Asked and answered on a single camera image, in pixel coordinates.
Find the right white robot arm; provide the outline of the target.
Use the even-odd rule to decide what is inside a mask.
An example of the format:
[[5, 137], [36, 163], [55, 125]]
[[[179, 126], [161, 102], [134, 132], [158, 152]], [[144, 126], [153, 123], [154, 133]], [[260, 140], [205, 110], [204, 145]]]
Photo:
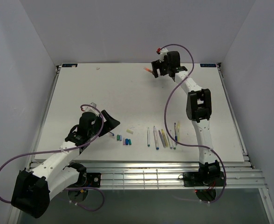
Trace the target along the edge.
[[190, 72], [180, 63], [180, 54], [167, 48], [158, 49], [160, 58], [151, 62], [155, 78], [169, 75], [187, 95], [186, 115], [194, 127], [197, 148], [199, 149], [199, 170], [185, 177], [186, 181], [202, 185], [217, 186], [224, 178], [220, 163], [213, 152], [210, 133], [212, 114], [211, 91], [200, 87], [191, 77]]

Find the yellow highlighter pen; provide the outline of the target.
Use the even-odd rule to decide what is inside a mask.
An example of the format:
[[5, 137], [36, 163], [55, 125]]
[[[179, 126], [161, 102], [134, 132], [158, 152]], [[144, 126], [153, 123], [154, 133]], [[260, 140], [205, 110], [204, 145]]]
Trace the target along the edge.
[[168, 141], [167, 141], [167, 139], [166, 139], [166, 135], [165, 135], [163, 129], [161, 129], [161, 133], [162, 133], [162, 136], [163, 136], [163, 140], [164, 140], [164, 143], [165, 143], [165, 147], [168, 147], [168, 146], [169, 146], [169, 145], [168, 145]]

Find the blue cap white marker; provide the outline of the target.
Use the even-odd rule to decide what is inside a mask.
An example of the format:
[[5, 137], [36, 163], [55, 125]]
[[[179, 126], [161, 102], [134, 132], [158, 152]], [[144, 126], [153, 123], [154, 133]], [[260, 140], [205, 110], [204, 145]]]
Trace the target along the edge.
[[153, 135], [154, 135], [155, 148], [159, 150], [158, 135], [157, 135], [157, 130], [155, 126], [153, 127]]

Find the blue ballpoint pen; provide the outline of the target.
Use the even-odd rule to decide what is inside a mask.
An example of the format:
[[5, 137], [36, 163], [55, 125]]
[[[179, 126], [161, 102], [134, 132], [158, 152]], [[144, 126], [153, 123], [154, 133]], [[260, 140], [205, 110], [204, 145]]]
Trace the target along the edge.
[[176, 122], [174, 122], [174, 133], [175, 133], [175, 145], [177, 145], [177, 125]]

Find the lavender acrylic marker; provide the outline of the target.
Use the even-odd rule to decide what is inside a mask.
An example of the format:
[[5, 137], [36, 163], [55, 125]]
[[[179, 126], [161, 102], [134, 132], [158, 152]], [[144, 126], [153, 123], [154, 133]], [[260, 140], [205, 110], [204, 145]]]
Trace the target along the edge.
[[166, 133], [166, 137], [167, 137], [167, 141], [168, 141], [169, 148], [170, 148], [170, 149], [173, 149], [173, 148], [172, 148], [172, 143], [171, 143], [171, 141], [170, 141], [170, 139], [169, 139], [168, 133]]

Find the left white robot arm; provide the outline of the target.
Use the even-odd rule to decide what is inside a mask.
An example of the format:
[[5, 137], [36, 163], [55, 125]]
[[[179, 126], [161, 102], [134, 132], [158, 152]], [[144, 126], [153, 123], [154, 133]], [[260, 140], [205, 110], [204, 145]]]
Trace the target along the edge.
[[92, 184], [88, 183], [86, 168], [73, 160], [89, 146], [91, 140], [119, 125], [120, 121], [105, 110], [100, 114], [94, 108], [83, 112], [79, 123], [70, 129], [58, 152], [32, 170], [19, 172], [11, 205], [39, 218], [47, 210], [50, 201], [63, 190], [87, 195]]

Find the orange highlighter pen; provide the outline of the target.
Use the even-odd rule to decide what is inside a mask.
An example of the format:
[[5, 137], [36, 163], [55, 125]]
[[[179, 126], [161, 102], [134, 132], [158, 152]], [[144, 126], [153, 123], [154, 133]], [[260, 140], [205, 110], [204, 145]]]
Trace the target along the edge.
[[144, 67], [144, 70], [146, 70], [147, 72], [152, 73], [152, 70], [150, 70], [149, 68]]

